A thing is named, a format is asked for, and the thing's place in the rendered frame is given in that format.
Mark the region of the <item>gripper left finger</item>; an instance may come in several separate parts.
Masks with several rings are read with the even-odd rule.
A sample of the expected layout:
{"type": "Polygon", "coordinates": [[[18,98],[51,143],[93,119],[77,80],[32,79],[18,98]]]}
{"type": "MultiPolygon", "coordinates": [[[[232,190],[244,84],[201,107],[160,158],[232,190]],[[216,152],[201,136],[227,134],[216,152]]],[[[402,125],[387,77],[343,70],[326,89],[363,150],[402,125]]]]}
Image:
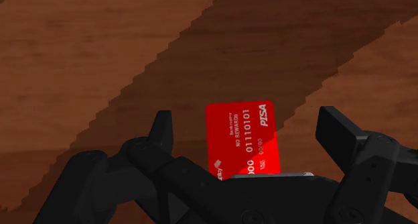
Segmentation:
{"type": "Polygon", "coordinates": [[[170,111],[159,111],[147,137],[69,159],[33,224],[110,224],[119,204],[135,201],[155,224],[207,224],[148,174],[173,160],[170,111]]]}

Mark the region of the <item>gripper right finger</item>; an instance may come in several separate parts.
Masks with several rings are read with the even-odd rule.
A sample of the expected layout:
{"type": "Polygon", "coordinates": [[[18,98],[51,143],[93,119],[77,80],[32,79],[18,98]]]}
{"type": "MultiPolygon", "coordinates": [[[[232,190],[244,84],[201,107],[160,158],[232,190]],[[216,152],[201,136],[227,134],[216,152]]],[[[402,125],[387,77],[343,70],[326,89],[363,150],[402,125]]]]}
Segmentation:
{"type": "Polygon", "coordinates": [[[316,139],[343,171],[324,224],[416,224],[386,208],[389,192],[418,210],[418,150],[360,129],[333,106],[320,107],[316,139]]]}

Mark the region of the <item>red plastic card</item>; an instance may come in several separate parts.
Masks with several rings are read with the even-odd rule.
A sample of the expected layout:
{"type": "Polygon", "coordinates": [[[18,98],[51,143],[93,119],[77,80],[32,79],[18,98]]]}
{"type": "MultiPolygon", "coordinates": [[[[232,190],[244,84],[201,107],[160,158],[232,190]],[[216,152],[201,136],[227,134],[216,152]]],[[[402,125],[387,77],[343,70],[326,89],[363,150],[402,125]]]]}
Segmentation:
{"type": "Polygon", "coordinates": [[[281,172],[271,101],[213,103],[205,108],[209,172],[234,175],[281,172]]]}

